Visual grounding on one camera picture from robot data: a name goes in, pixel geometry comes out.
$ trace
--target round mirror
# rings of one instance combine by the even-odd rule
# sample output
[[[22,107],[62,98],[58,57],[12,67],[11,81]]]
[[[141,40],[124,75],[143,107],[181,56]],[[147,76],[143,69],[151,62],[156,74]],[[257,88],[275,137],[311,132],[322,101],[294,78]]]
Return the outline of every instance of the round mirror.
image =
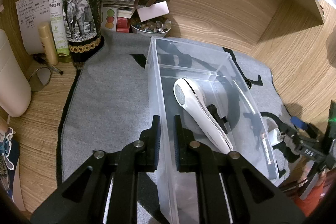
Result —
[[[33,72],[29,78],[29,85],[31,91],[40,91],[43,89],[50,81],[51,70],[48,67],[42,67]]]

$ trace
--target green circle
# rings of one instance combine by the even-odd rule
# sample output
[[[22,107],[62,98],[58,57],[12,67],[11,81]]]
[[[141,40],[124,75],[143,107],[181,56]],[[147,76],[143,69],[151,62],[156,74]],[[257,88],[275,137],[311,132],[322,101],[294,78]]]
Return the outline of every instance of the green circle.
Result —
[[[110,17],[114,16],[114,11],[112,9],[107,10],[107,15]]]

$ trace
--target elephant illustration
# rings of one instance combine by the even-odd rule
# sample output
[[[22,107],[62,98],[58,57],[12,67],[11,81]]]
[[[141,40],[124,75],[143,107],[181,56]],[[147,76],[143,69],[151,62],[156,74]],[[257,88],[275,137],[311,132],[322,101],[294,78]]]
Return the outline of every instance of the elephant illustration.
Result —
[[[95,23],[93,21],[91,9],[88,0],[71,0],[70,2],[64,2],[64,11],[66,14],[66,19],[71,32],[71,38],[75,39],[75,25],[77,22],[80,36],[85,35],[84,33],[84,22],[87,21],[90,24],[90,32],[92,33],[95,28]]]

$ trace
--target clear plastic box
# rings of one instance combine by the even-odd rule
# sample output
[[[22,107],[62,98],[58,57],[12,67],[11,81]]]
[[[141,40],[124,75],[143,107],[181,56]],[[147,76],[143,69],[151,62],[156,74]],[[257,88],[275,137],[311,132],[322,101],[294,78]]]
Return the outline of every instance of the clear plastic box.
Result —
[[[219,46],[152,37],[146,72],[151,115],[161,119],[159,165],[156,172],[160,208],[171,224],[197,223],[198,204],[194,173],[179,173],[174,148],[174,116],[194,132],[196,140],[216,147],[194,119],[177,103],[174,82],[181,77],[195,81],[203,90],[206,105],[214,104],[220,117],[226,116],[234,149],[269,180],[279,178],[272,146],[260,112],[232,61]]]

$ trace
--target white handheld device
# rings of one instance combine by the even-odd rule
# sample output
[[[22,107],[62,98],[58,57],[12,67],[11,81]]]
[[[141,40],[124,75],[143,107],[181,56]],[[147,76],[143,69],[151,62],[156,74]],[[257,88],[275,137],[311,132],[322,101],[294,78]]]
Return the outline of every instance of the white handheld device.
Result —
[[[177,79],[174,95],[179,105],[194,118],[204,134],[222,153],[233,151],[232,143],[206,108],[204,96],[195,82],[186,78]]]

